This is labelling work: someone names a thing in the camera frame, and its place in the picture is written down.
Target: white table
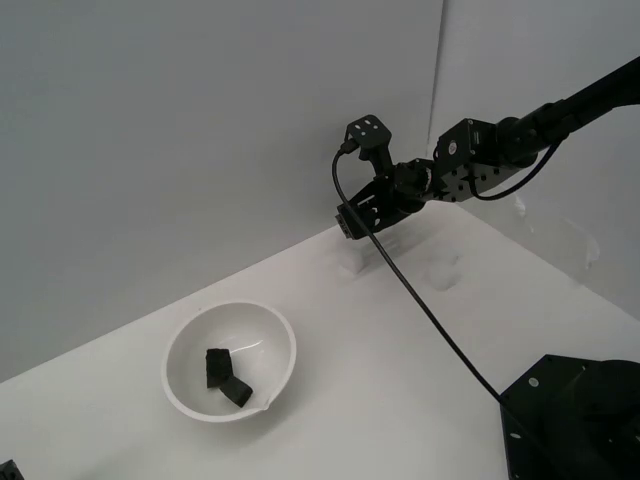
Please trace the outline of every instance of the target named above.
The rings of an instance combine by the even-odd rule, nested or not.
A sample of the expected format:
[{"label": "white table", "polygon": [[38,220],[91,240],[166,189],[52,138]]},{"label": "white table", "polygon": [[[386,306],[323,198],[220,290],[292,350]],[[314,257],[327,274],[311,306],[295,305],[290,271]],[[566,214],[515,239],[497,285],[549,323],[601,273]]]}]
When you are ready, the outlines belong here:
[{"label": "white table", "polygon": [[[638,321],[456,206],[382,237],[498,390],[545,353],[640,361]],[[0,384],[0,460],[27,480],[506,479],[497,405],[371,245],[359,275],[338,267],[345,242],[328,230]],[[462,278],[438,292],[424,273],[443,246]],[[230,297],[279,309],[298,362],[267,412],[200,424],[166,400],[161,357],[185,317]]]}]

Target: black object in corner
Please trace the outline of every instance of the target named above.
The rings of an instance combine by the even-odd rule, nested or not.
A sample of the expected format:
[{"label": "black object in corner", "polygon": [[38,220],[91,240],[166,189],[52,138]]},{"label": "black object in corner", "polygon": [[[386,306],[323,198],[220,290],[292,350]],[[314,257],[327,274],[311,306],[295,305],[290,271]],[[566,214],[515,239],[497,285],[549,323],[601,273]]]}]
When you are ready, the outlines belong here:
[{"label": "black object in corner", "polygon": [[[571,478],[640,478],[640,364],[545,355],[502,394]],[[502,409],[512,480],[559,477]]]},{"label": "black object in corner", "polygon": [[0,480],[24,480],[16,462],[9,460],[0,465]]}]

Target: gray wall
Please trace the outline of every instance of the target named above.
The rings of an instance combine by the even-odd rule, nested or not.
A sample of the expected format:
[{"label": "gray wall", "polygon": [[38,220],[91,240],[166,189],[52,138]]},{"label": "gray wall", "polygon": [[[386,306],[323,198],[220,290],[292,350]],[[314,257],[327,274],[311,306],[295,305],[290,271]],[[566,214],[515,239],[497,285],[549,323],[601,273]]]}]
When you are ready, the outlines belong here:
[{"label": "gray wall", "polygon": [[[0,380],[331,226],[351,120],[376,113],[398,158],[423,154],[440,16],[441,0],[2,2]],[[342,171],[351,191],[370,178]]]},{"label": "gray wall", "polygon": [[[524,115],[632,60],[639,20],[637,0],[447,0],[430,146],[462,118]],[[560,147],[525,209],[465,207],[640,318],[639,136],[640,108],[617,110]]]}]

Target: black wire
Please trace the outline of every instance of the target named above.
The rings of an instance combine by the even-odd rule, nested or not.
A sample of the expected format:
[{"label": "black wire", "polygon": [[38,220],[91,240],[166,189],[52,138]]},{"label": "black wire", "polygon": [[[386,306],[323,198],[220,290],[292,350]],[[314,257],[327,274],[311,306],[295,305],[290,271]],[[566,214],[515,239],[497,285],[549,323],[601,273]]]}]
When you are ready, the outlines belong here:
[{"label": "black wire", "polygon": [[433,323],[433,326],[436,327],[436,330],[438,330],[438,333],[440,333],[442,338],[444,338],[444,340],[447,342],[447,344],[449,344],[449,346],[456,353],[458,358],[460,358],[460,360],[462,360],[462,363],[465,364],[465,366],[467,367],[467,369],[469,369],[471,374],[484,387],[484,389],[489,393],[489,395],[491,395],[493,397],[493,399],[496,402],[498,402],[498,404],[507,413],[507,415],[509,415],[511,417],[511,420],[513,421],[513,423],[516,424],[516,426],[520,429],[520,431],[524,434],[524,436],[527,437],[527,439],[539,450],[539,452],[549,461],[549,463],[551,463],[551,465],[556,469],[556,471],[563,478],[565,478],[565,480],[570,480],[571,477],[569,477],[566,474],[564,469],[562,469],[562,468],[560,468],[558,466],[558,464],[555,461],[555,459],[551,456],[551,454],[547,451],[547,449],[542,445],[542,443],[536,438],[536,436],[533,433],[529,432],[529,430],[522,425],[522,423],[517,419],[517,416],[511,410],[511,408],[502,399],[500,394],[482,376],[482,374],[478,371],[478,369],[475,367],[475,365],[473,363],[471,363],[471,360],[469,360],[467,358],[467,356],[460,349],[460,347],[458,347],[456,342],[447,333],[447,331],[442,326],[440,321],[436,318],[436,316],[431,311],[431,309],[427,306],[427,304],[424,302],[424,300],[422,300],[420,295],[418,295],[418,292],[416,292],[415,289],[413,288],[413,286],[411,285],[411,283],[409,283],[409,280],[407,280],[405,278],[405,276],[402,274],[400,269],[397,267],[395,262],[391,259],[391,257],[389,256],[387,251],[384,249],[384,247],[382,246],[380,241],[377,239],[377,237],[373,234],[373,232],[371,230],[369,230],[369,228],[364,223],[362,218],[360,218],[360,215],[355,210],[355,208],[353,208],[351,206],[351,204],[349,203],[349,200],[347,199],[346,195],[342,191],[342,187],[340,186],[340,180],[338,179],[338,160],[344,154],[345,154],[345,152],[342,150],[342,148],[340,150],[338,150],[338,153],[336,153],[336,156],[333,158],[333,162],[331,164],[331,175],[333,177],[333,184],[334,184],[334,186],[336,188],[336,191],[338,192],[338,195],[340,196],[340,200],[342,200],[342,203],[347,208],[348,212],[351,214],[351,216],[356,221],[358,226],[362,229],[362,231],[367,235],[367,237],[369,237],[371,242],[378,249],[378,252],[380,252],[380,255],[382,255],[382,258],[384,259],[384,261],[387,262],[387,265],[389,265],[389,267],[391,268],[393,273],[395,273],[396,277],[398,277],[398,280],[400,280],[400,283],[402,283],[404,288],[406,288],[407,291],[409,292],[409,295],[411,295],[413,297],[413,299],[420,306],[422,311],[427,315],[427,317],[429,317],[429,320],[431,320],[431,323]]},{"label": "black wire", "polygon": [[491,195],[488,197],[483,197],[482,195],[479,195],[478,189],[476,188],[476,177],[472,173],[471,175],[469,175],[469,178],[470,178],[469,188],[471,189],[471,194],[474,197],[476,197],[478,200],[482,200],[484,202],[492,202],[494,200],[500,200],[501,198],[504,198],[507,195],[511,195],[513,192],[516,192],[520,190],[522,187],[524,187],[527,183],[529,183],[533,179],[533,177],[535,177],[538,173],[540,173],[540,170],[542,170],[542,168],[547,164],[547,162],[549,161],[549,159],[551,159],[553,154],[556,153],[556,150],[558,149],[559,146],[560,146],[560,143],[555,143],[551,145],[545,152],[544,157],[542,157],[542,160],[540,160],[538,164],[531,169],[531,171],[527,174],[526,177],[524,177],[522,180],[516,183],[513,187],[507,188],[505,191],[496,193],[495,195]]}]

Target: robotic arm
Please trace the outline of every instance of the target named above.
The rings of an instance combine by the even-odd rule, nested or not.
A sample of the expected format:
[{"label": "robotic arm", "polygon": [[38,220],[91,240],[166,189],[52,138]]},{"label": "robotic arm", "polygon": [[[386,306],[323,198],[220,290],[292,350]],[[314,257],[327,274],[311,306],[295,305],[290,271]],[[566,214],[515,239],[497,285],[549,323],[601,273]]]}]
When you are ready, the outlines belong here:
[{"label": "robotic arm", "polygon": [[[497,200],[533,178],[571,133],[616,107],[638,104],[640,57],[566,100],[545,104],[522,118],[508,117],[497,124],[466,118],[438,139],[433,160],[398,164],[389,153],[391,132],[377,117],[367,115],[347,126],[342,148],[344,153],[360,149],[359,158],[371,162],[375,177],[349,203],[375,233],[418,212],[429,200]],[[515,188],[480,196],[532,166],[545,149],[545,157]],[[344,204],[338,206],[336,219],[347,238],[364,236]]]}]

